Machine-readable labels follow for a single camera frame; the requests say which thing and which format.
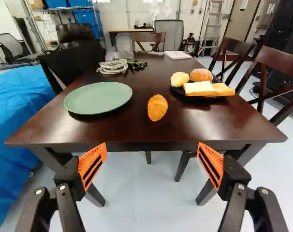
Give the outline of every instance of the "gray office chair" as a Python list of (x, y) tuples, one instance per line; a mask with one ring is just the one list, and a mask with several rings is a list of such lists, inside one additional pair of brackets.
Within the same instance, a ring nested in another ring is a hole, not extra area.
[(15, 61), (32, 62), (38, 60), (38, 56), (43, 55), (43, 53), (27, 55), (20, 42), (9, 33), (0, 34), (0, 44), (8, 63)]
[[(155, 32), (165, 32), (165, 50), (178, 51), (183, 42), (184, 24), (182, 20), (164, 19), (155, 20)], [(163, 45), (160, 44), (159, 51), (163, 52)]]

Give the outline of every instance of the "dining table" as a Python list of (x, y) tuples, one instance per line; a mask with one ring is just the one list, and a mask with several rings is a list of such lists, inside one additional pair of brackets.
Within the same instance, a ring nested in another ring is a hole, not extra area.
[[(91, 68), (67, 86), (30, 118), (5, 142), (11, 147), (29, 148), (46, 166), (61, 173), (73, 152), (87, 152), (106, 143), (108, 152), (182, 152), (175, 181), (179, 181), (190, 158), (197, 157), (199, 142), (245, 166), (266, 144), (282, 143), (287, 137), (239, 95), (215, 99), (185, 97), (170, 88), (175, 72), (190, 73), (204, 68), (195, 58), (172, 60), (166, 55), (135, 54), (147, 61), (144, 70), (103, 75)], [(98, 115), (77, 115), (64, 107), (73, 90), (97, 82), (119, 82), (132, 89), (131, 99), (122, 107)], [(165, 116), (153, 122), (147, 104), (155, 94), (168, 102)], [(198, 194), (198, 205), (216, 194), (208, 180)], [(97, 206), (104, 198), (92, 184), (86, 198)]]

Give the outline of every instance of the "chair back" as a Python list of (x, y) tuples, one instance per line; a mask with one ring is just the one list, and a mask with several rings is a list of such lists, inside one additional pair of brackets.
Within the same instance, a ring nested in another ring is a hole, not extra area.
[(10, 33), (0, 34), (0, 44), (12, 60), (23, 56), (23, 46)]
[(155, 46), (153, 46), (152, 51), (157, 51), (160, 43), (163, 43), (163, 47), (165, 47), (165, 33), (150, 33), (150, 32), (133, 32), (132, 33), (132, 49), (133, 52), (135, 49), (135, 42), (139, 45), (142, 51), (146, 51), (140, 42), (155, 42)]
[[(293, 91), (293, 84), (288, 84), (282, 89), (266, 93), (266, 87), (267, 87), (266, 66), (269, 66), (272, 69), (277, 70), (293, 79), (293, 55), (276, 50), (271, 47), (263, 46), (260, 52), (258, 53), (257, 57), (255, 58), (255, 60), (250, 65), (246, 74), (241, 79), (237, 88), (235, 89), (236, 93), (241, 92), (244, 85), (250, 78), (254, 67), (258, 63), (261, 66), (261, 75), (260, 75), (261, 82), (260, 82), (260, 88), (259, 88), (259, 97), (251, 101), (248, 101), (248, 103), (250, 104), (258, 103), (257, 110), (263, 113), (265, 100), (272, 99), (272, 98), (275, 98), (275, 97), (278, 97)], [(287, 118), (292, 112), (293, 112), (293, 99), (288, 104), (286, 104), (285, 107), (281, 109), (272, 119), (270, 119), (270, 122), (273, 123), (275, 126), (277, 126), (285, 118)]]
[(105, 50), (99, 41), (93, 41), (39, 56), (39, 60), (53, 91), (59, 94), (63, 91), (59, 81), (68, 86), (86, 70), (98, 68), (99, 62), (105, 61)]
[(87, 44), (94, 41), (95, 34), (89, 23), (69, 23), (56, 26), (61, 50)]
[[(216, 75), (216, 77), (220, 76), (221, 81), (223, 81), (224, 73), (227, 72), (229, 69), (231, 69), (235, 65), (235, 67), (233, 68), (233, 70), (231, 71), (231, 73), (229, 74), (229, 76), (227, 77), (227, 79), (225, 81), (225, 84), (229, 85), (231, 83), (233, 77), (235, 76), (237, 71), (240, 69), (242, 63), (248, 57), (249, 53), (251, 52), (251, 50), (253, 49), (254, 46), (255, 45), (253, 43), (247, 43), (244, 41), (239, 41), (239, 40), (231, 39), (228, 37), (224, 37), (222, 39), (222, 42), (220, 43), (220, 46), (218, 47), (216, 53), (213, 55), (213, 59), (210, 64), (209, 70), (210, 71), (213, 70), (214, 65), (215, 65), (215, 63), (216, 63), (216, 61), (222, 51), (222, 58), (223, 58), (222, 71), (220, 73), (218, 73)], [(227, 51), (238, 54), (238, 56), (231, 64), (229, 64), (227, 67), (225, 67), (225, 65), (226, 65), (226, 52)]]
[[(164, 19), (155, 20), (154, 29), (156, 33), (165, 32), (165, 50), (178, 51), (183, 42), (184, 24), (182, 20)], [(159, 46), (160, 51), (164, 51), (163, 46)]]

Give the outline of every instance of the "door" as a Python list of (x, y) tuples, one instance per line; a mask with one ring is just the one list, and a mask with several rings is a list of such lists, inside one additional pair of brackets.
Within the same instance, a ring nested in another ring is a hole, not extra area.
[(243, 1), (245, 0), (235, 0), (230, 21), (224, 35), (240, 41), (245, 40), (252, 24), (253, 16), (256, 14), (257, 4), (260, 3), (260, 0), (248, 0), (245, 10), (240, 10)]

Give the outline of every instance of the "bread roll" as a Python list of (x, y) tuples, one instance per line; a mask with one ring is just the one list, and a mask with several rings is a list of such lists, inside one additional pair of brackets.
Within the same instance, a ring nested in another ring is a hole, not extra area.
[(170, 84), (172, 87), (181, 87), (184, 83), (190, 80), (190, 76), (185, 72), (176, 72), (170, 78)]
[(213, 81), (213, 74), (208, 69), (194, 69), (190, 73), (190, 80), (194, 82)]
[(156, 122), (162, 119), (168, 110), (167, 100), (160, 94), (150, 98), (147, 103), (147, 114), (151, 121)]

